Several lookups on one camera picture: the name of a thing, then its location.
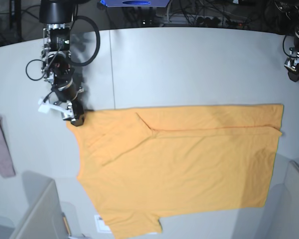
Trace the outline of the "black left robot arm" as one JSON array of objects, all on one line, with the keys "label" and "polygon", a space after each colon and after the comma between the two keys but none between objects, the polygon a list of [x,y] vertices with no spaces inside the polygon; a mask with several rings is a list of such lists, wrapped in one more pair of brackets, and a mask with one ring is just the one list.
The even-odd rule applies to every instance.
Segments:
[{"label": "black left robot arm", "polygon": [[299,0],[264,0],[262,17],[267,29],[283,36],[284,67],[293,82],[299,81]]}]

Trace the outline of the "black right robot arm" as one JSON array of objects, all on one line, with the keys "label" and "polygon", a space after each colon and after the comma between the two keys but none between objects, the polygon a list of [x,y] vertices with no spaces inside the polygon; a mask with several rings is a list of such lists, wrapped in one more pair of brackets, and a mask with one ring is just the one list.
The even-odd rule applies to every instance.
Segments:
[{"label": "black right robot arm", "polygon": [[50,102],[46,96],[41,105],[45,110],[61,112],[62,119],[73,126],[82,126],[85,112],[78,99],[81,88],[74,80],[75,69],[70,63],[70,31],[68,25],[74,20],[75,3],[73,0],[42,0],[39,8],[39,22],[43,29],[44,46],[41,53],[43,79],[51,84],[57,101]]}]

